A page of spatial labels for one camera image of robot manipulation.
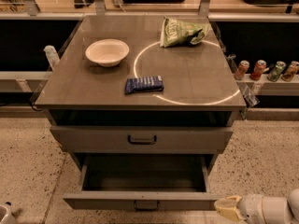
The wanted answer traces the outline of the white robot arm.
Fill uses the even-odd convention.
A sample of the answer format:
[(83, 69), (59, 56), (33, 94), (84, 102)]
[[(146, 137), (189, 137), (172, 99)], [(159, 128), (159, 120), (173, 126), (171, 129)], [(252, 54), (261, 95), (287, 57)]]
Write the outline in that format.
[(288, 197), (229, 196), (218, 199), (214, 206), (219, 215), (234, 222), (299, 224), (299, 189), (294, 189)]

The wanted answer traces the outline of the white robot base corner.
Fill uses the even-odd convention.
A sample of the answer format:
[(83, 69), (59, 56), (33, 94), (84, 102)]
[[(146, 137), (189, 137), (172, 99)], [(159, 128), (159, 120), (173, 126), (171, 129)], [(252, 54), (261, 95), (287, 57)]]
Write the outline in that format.
[(0, 224), (19, 224), (11, 211), (11, 203), (0, 204)]

